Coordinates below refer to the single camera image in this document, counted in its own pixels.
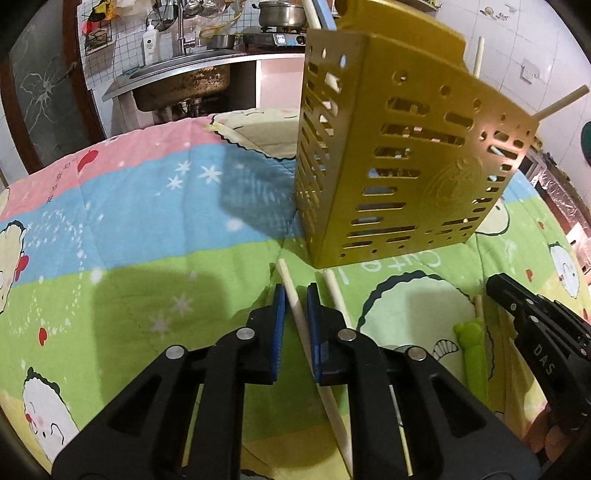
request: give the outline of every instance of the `faucet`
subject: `faucet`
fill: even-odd
[[[178,2],[178,56],[185,56],[188,48],[195,48],[197,46],[197,37],[193,40],[187,41],[184,37],[184,0],[177,0]]]

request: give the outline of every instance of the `stove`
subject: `stove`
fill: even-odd
[[[304,50],[306,34],[302,31],[264,31],[244,35],[244,44],[249,47],[269,50]]]

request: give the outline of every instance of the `metal screw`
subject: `metal screw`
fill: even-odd
[[[180,345],[173,345],[169,346],[166,349],[166,357],[170,358],[171,360],[176,360],[177,358],[181,358],[184,355],[184,348]]]
[[[344,342],[351,342],[357,338],[357,332],[350,328],[343,328],[339,331],[339,333],[337,333],[337,337],[339,337]]]
[[[236,336],[240,340],[250,340],[255,336],[255,331],[250,327],[243,327],[236,332]]]
[[[419,346],[412,346],[411,348],[409,348],[407,350],[407,355],[417,362],[420,362],[427,358],[427,352]]]

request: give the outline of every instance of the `electrical outlet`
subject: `electrical outlet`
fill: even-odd
[[[527,83],[533,83],[534,79],[540,78],[540,69],[527,59],[521,62],[521,78]]]

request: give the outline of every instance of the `bed sheet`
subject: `bed sheet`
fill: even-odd
[[[280,282],[279,258],[300,292],[317,281],[330,304],[294,203],[297,124],[297,111],[252,110],[151,127],[1,194],[0,405],[48,470],[166,347],[201,348],[244,325]],[[465,244],[336,275],[357,329],[421,345],[464,380],[453,325],[474,318],[474,296],[503,271],[587,318],[570,245],[520,173]],[[544,397],[491,301],[485,319],[489,402],[522,436]],[[278,382],[246,388],[242,467],[245,478],[348,478],[291,321]]]

